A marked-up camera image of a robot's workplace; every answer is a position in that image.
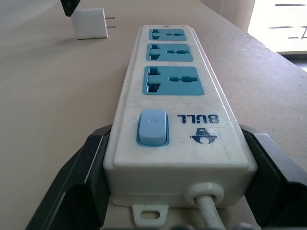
power switch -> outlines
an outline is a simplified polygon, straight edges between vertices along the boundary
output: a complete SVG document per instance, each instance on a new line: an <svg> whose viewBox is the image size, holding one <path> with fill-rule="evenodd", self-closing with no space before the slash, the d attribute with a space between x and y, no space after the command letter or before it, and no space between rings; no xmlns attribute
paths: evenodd
<svg viewBox="0 0 307 230"><path fill-rule="evenodd" d="M166 112L163 110L145 110L139 124L140 143L149 146L161 146L166 143Z"/></svg>

table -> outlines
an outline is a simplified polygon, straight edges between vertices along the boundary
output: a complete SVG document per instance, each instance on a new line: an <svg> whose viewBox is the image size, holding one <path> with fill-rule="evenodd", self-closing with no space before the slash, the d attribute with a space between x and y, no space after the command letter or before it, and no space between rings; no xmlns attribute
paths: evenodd
<svg viewBox="0 0 307 230"><path fill-rule="evenodd" d="M24 229L62 165L98 127L111 124L139 27L190 25L239 123L267 132L307 170L307 73L197 0L87 0L104 7L108 39L74 39L61 4L0 39L0 229ZM244 198L220 210L227 228L256 225ZM201 227L196 209L171 209L165 229ZM110 206L106 227L132 226Z"/></svg>

white power strip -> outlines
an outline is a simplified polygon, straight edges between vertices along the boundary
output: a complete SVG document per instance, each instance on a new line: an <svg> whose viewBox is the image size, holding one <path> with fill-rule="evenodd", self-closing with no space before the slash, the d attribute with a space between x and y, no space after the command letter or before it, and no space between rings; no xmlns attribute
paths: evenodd
<svg viewBox="0 0 307 230"><path fill-rule="evenodd" d="M168 207L197 207L202 195L217 207L244 195L257 165L189 26L140 28L103 166L138 227L161 226Z"/></svg>

